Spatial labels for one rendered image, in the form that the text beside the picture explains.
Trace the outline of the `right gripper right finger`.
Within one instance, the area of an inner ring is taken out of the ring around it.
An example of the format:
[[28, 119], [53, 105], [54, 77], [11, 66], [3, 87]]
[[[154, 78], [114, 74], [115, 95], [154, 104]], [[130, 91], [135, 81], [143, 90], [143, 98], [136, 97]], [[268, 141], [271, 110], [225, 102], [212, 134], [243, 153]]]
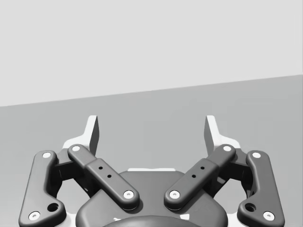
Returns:
[[237, 140], [219, 132], [213, 115], [205, 118], [204, 140], [208, 156], [166, 190], [164, 205], [180, 210], [202, 190], [214, 197], [233, 179], [246, 193], [236, 212], [240, 225], [284, 227], [285, 216], [269, 155], [259, 150], [243, 152]]

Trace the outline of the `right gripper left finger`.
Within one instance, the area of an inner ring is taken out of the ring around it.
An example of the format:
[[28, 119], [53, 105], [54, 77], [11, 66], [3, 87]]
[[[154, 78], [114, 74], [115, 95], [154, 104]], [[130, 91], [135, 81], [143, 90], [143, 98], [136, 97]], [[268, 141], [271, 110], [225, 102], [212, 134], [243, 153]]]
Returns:
[[138, 191], [103, 159], [96, 158], [98, 117], [88, 117], [82, 135], [65, 141], [62, 150], [35, 154], [18, 218], [19, 227], [57, 227], [67, 218], [57, 199], [62, 182], [75, 179], [89, 196], [102, 189], [120, 208], [140, 204]]

